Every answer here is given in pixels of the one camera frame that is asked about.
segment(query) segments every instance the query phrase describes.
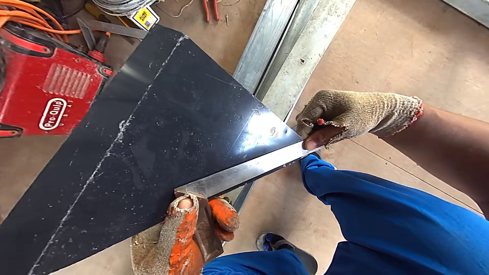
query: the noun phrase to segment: black metal sheet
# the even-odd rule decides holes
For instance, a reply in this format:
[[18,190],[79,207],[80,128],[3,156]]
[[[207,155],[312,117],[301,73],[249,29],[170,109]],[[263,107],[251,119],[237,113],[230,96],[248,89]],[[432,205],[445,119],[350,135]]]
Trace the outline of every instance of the black metal sheet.
[[160,222],[176,187],[300,140],[187,36],[157,25],[0,225],[2,273],[82,260]]

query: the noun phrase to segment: hand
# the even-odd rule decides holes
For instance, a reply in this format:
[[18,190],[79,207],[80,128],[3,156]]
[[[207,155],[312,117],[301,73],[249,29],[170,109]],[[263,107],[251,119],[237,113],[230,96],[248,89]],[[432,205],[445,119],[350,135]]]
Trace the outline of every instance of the hand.
[[[221,198],[209,201],[216,219],[216,233],[230,241],[239,226],[238,213]],[[136,275],[201,274],[203,258],[192,235],[195,232],[199,202],[194,195],[174,200],[165,220],[131,240],[131,260]]]
[[315,149],[370,132],[386,137],[402,131],[422,114],[415,96],[382,92],[323,90],[295,118],[305,148]]

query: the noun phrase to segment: red welding machine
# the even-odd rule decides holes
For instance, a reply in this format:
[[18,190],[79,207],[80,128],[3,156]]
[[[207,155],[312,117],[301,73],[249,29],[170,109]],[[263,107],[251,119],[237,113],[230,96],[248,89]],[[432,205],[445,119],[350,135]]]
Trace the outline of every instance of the red welding machine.
[[112,69],[35,29],[0,29],[0,138],[68,135]]

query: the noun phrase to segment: orange work glove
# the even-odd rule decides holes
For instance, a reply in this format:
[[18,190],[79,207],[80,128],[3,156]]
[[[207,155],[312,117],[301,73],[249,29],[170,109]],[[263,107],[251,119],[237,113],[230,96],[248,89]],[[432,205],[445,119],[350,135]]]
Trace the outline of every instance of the orange work glove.
[[[216,219],[216,233],[222,241],[234,238],[238,213],[221,198],[209,201]],[[197,224],[199,202],[194,195],[174,200],[165,220],[131,240],[131,261],[136,275],[197,275],[202,272],[203,258],[192,235]]]

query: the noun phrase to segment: sticker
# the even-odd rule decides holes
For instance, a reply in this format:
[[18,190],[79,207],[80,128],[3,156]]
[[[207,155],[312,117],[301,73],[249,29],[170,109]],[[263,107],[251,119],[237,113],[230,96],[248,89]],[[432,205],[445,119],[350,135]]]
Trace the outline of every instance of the sticker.
[[39,128],[49,131],[58,127],[67,105],[66,100],[62,98],[53,98],[48,101],[46,108],[44,109],[43,117],[41,117],[41,121],[39,121]]
[[150,30],[159,21],[159,16],[149,6],[136,11],[129,17],[136,25],[143,30]]

